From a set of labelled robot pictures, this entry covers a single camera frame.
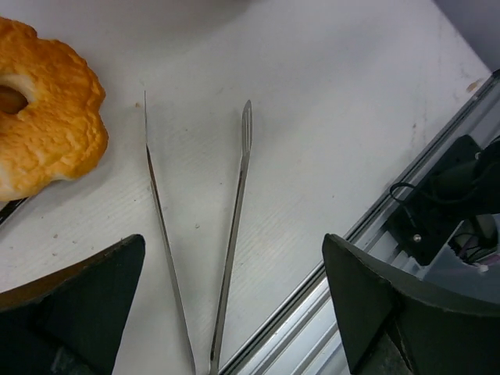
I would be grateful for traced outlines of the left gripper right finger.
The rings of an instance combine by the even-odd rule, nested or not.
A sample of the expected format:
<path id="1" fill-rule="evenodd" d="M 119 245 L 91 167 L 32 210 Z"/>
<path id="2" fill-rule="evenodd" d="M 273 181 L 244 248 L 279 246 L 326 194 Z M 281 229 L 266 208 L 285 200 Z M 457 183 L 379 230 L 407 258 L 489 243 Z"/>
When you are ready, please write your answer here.
<path id="1" fill-rule="evenodd" d="M 336 234 L 323 260 L 352 374 L 497 374 L 499 306 L 420 280 Z"/>

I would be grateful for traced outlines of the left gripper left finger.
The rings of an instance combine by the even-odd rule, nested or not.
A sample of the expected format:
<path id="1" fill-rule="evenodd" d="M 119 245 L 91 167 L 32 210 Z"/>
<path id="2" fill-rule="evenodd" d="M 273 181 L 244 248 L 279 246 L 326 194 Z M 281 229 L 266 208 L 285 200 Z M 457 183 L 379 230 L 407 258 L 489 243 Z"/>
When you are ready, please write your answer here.
<path id="1" fill-rule="evenodd" d="M 145 259 L 140 234 L 1 294 L 3 374 L 111 374 Z"/>

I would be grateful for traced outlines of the round twisted fake bread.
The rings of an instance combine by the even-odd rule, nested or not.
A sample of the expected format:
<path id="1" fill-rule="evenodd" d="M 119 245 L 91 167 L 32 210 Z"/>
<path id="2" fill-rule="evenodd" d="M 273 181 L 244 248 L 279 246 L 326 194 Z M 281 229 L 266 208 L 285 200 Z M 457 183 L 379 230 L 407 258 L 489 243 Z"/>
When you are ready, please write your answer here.
<path id="1" fill-rule="evenodd" d="M 1 84 L 27 100 L 1 113 L 2 201 L 29 198 L 99 164 L 109 140 L 99 113 L 105 90 L 68 44 L 2 18 Z"/>

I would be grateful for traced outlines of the metal tongs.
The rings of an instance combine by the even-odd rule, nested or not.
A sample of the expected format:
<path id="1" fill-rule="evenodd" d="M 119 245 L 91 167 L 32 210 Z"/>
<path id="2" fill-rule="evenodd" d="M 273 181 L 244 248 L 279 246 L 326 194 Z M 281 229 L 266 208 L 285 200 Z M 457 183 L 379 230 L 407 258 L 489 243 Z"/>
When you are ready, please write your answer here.
<path id="1" fill-rule="evenodd" d="M 145 108 L 152 194 L 193 374 L 217 374 L 245 183 L 252 149 L 252 102 L 225 125 L 200 111 L 199 127 L 170 127 Z"/>

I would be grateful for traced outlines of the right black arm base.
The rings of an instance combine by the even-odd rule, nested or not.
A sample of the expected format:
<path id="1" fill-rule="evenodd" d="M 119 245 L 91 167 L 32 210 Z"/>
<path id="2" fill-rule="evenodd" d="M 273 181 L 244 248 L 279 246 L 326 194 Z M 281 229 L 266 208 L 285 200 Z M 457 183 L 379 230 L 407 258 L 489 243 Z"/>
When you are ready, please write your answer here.
<path id="1" fill-rule="evenodd" d="M 475 250 L 498 243 L 477 217 L 499 213 L 499 138 L 484 149 L 469 135 L 457 138 L 417 184 L 392 184 L 398 208 L 387 229 L 421 266 L 430 265 L 460 222 L 469 220 Z"/>

